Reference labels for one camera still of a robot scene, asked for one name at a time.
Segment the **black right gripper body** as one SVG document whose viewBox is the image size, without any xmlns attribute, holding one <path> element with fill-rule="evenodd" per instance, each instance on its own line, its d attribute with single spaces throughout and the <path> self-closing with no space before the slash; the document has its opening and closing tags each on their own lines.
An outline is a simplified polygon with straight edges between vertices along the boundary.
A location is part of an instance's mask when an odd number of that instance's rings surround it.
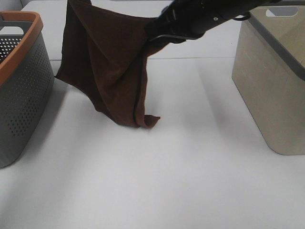
<svg viewBox="0 0 305 229">
<path fill-rule="evenodd" d="M 154 43 L 197 40 L 216 26 L 209 0 L 174 0 L 144 29 Z"/>
</svg>

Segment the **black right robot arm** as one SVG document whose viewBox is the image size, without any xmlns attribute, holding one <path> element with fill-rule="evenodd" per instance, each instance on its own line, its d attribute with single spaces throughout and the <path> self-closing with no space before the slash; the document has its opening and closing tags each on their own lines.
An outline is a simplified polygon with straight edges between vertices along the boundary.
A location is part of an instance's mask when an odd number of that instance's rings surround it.
<svg viewBox="0 0 305 229">
<path fill-rule="evenodd" d="M 197 40 L 229 20 L 244 21 L 260 6 L 304 4 L 303 0 L 173 0 L 160 16 L 145 26 L 153 43 Z"/>
</svg>

